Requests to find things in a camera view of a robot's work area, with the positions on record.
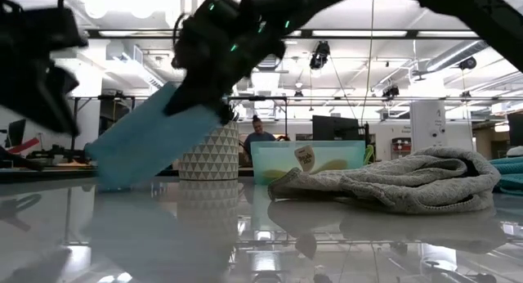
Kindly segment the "translucent teal plastic bin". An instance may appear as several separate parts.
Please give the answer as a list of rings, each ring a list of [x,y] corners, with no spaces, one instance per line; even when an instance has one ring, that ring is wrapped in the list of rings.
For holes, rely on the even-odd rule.
[[[361,168],[364,152],[364,141],[257,141],[251,145],[254,181],[266,186],[303,166],[310,174]]]

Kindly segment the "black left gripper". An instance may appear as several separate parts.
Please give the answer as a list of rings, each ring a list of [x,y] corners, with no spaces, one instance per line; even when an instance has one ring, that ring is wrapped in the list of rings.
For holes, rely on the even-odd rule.
[[[55,133],[77,136],[65,94],[78,79],[54,62],[53,51],[29,41],[23,21],[23,16],[0,17],[0,76],[19,84],[0,86],[0,105]]]

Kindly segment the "light blue microfiber towel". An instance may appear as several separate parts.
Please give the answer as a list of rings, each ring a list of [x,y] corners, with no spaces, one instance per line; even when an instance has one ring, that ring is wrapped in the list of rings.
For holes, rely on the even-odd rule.
[[[163,112],[177,85],[166,83],[85,148],[96,162],[100,191],[126,190],[149,181],[217,128],[204,106],[172,116]]]

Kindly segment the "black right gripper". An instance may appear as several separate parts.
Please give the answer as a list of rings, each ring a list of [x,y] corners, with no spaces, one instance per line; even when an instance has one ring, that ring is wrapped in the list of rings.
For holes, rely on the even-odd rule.
[[[281,59],[286,46],[282,35],[270,24],[255,22],[247,32],[234,38],[201,34],[173,35],[174,56],[184,59],[186,78],[163,109],[175,115],[195,106],[225,124],[226,93],[244,77],[249,77],[268,56]]]

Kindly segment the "triangle-patterned plant pot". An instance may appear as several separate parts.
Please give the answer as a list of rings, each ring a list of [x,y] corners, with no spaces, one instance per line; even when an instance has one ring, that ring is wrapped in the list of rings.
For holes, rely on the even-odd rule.
[[[183,155],[179,178],[188,181],[229,181],[238,178],[239,127],[235,121],[214,129]]]

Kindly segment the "black crossbar with light strips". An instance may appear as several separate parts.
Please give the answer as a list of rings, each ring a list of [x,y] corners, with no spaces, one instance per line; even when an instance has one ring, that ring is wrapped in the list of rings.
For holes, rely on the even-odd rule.
[[[94,39],[170,39],[169,29],[87,29],[87,36]],[[479,36],[469,30],[422,29],[299,29],[285,36],[291,39],[434,39],[477,40]]]

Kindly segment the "grey waffle-weave towel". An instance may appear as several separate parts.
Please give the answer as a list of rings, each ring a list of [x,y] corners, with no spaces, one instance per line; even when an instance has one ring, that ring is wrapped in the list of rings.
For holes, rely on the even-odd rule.
[[[312,174],[293,168],[267,190],[272,200],[353,199],[391,213],[469,213],[494,206],[500,178],[475,151],[433,146],[356,169]]]

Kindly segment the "white building column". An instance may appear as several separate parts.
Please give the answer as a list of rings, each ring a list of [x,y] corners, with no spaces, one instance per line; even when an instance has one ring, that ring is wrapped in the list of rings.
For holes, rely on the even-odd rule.
[[[414,101],[410,104],[411,151],[446,146],[446,119],[443,101]]]

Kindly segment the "black shelf rack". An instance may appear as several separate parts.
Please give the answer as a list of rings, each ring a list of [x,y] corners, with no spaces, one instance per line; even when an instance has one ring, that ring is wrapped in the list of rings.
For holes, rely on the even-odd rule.
[[[71,150],[81,150],[94,142],[119,119],[136,106],[134,97],[70,97],[69,107],[79,128],[79,135],[70,139]]]

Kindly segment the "silver ceiling air duct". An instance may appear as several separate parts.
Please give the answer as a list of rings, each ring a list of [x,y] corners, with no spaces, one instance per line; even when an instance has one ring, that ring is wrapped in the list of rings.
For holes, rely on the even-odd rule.
[[[255,72],[251,76],[254,95],[258,97],[283,97],[284,90],[279,87],[280,74],[271,72]],[[281,101],[255,101],[254,111],[260,118],[275,118]]]

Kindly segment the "person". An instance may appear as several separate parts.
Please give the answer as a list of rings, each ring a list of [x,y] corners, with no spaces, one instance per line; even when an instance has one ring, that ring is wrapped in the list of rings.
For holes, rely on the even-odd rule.
[[[244,141],[244,148],[249,160],[252,159],[251,145],[254,142],[273,142],[276,140],[273,134],[268,133],[263,129],[262,121],[257,115],[253,116],[252,126],[254,132],[250,133]]]

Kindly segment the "teal microfiber towel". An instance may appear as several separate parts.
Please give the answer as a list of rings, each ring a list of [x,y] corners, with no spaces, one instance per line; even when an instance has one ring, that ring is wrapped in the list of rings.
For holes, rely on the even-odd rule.
[[[523,195],[523,156],[492,159],[490,163],[501,174],[495,192]]]

